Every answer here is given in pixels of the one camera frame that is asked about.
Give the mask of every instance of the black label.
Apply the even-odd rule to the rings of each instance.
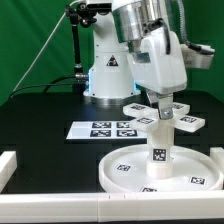
[[[110,66],[110,67],[119,66],[113,55],[110,58],[110,61],[107,63],[107,66]]]

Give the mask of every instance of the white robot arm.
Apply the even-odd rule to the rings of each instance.
[[[187,76],[179,40],[168,28],[165,1],[114,0],[112,11],[119,42],[128,42],[136,83],[157,104],[160,118],[171,119],[172,93],[186,88]]]

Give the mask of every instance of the green screen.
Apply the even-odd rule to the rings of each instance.
[[[0,104],[29,68],[71,0],[0,0]],[[179,14],[173,2],[174,27],[179,33]],[[188,70],[188,88],[211,93],[224,102],[223,0],[184,0],[189,39],[216,49],[210,70]],[[84,71],[93,64],[92,29],[80,28]],[[20,87],[48,84],[73,74],[74,53],[71,26],[65,18],[51,42]],[[70,87],[53,91],[71,91]]]

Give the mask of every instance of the white circular tray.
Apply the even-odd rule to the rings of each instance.
[[[106,192],[204,191],[222,189],[223,175],[213,160],[197,151],[172,147],[173,175],[154,179],[146,174],[147,145],[111,152],[99,165],[99,180]]]

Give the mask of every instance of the black tabletop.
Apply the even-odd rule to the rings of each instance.
[[[177,93],[175,101],[190,105],[190,115],[206,119],[205,127],[196,133],[177,130],[176,145],[205,154],[209,154],[210,147],[224,146],[222,102],[198,91]],[[103,156],[120,147],[144,144],[146,140],[68,141],[66,136],[73,121],[129,120],[122,108],[123,105],[86,103],[80,95],[72,93],[14,96],[0,107],[0,151],[15,150],[18,168],[2,193],[102,192],[98,164]]]

